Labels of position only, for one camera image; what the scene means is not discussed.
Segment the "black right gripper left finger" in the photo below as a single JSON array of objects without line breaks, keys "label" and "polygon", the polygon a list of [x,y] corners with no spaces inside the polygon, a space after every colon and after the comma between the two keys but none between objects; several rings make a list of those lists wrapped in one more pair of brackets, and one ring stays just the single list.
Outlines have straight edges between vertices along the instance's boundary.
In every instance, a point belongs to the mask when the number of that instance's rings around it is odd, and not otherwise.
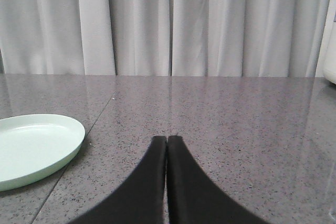
[{"label": "black right gripper left finger", "polygon": [[163,223],[166,137],[154,136],[129,177],[71,223]]}]

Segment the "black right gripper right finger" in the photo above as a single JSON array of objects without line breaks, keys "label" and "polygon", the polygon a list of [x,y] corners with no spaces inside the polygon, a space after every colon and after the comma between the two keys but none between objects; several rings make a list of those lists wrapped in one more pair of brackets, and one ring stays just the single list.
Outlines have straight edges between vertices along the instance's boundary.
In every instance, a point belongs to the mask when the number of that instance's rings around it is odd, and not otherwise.
[{"label": "black right gripper right finger", "polygon": [[170,223],[266,223],[216,186],[177,135],[167,142],[167,200]]}]

